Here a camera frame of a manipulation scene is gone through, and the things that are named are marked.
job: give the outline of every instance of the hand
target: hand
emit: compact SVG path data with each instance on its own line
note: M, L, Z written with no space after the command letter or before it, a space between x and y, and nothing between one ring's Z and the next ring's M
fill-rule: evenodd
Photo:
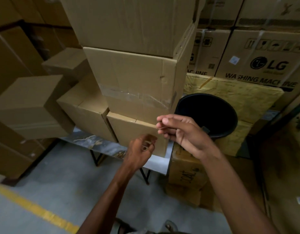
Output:
M157 117L157 121L159 134L177 142L197 159L221 154L212 139L191 117L170 114Z
M124 157L123 165L133 173L142 168L151 157L157 137L153 135L142 135L129 143Z

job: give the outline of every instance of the yellow floor line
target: yellow floor line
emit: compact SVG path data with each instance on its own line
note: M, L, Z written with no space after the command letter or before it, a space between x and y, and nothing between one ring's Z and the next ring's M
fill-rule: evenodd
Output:
M31 201L17 195L13 191L6 188L6 186L0 184L0 194L3 195L8 200L16 203L27 211L35 214L36 216L44 219L45 221L66 230L71 234L75 234L79 227L73 225L72 223L64 220L63 218L55 215L54 213L42 208L41 206L32 203Z

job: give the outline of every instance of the table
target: table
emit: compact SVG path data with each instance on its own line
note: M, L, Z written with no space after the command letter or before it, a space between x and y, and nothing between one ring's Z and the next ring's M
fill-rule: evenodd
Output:
M125 156L125 153L127 151L126 147L121 146L118 143L114 143L114 142L102 139L98 136L92 135L90 133L81 131L77 127L74 128L72 134L70 134L67 137L61 137L60 139L89 149L96 166L97 166L99 160L101 159L102 155L107 155L107 156L123 159ZM141 172L145 182L147 183L147 185L149 184L148 178L150 175L150 171L155 171L155 172L161 173L163 175L167 174L167 170L168 170L169 163L171 160L171 153L173 150L173 145L174 145L173 141L168 142L165 157L159 157L156 155L152 155L149 158L147 163L143 166L143 168L149 169L147 176L144 174L143 169L142 168L140 169L140 172ZM95 157L93 152L99 153L98 158Z

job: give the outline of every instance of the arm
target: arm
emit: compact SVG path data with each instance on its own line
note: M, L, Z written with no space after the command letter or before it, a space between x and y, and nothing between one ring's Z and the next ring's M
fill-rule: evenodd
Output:
M110 233L126 186L133 174L151 157L155 141L154 136L143 135L130 142L123 164L81 225L78 234Z
M226 157L192 118L172 114L157 120L159 134L176 141L202 162L234 234L279 233L255 204Z

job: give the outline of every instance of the forearm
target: forearm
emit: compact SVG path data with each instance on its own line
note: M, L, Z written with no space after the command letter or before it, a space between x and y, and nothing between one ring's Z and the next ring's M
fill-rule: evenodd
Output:
M126 186L134 172L124 164L115 174L109 187L94 206L78 234L110 233Z
M222 211L234 234L278 233L258 208L226 157L217 149L202 160Z

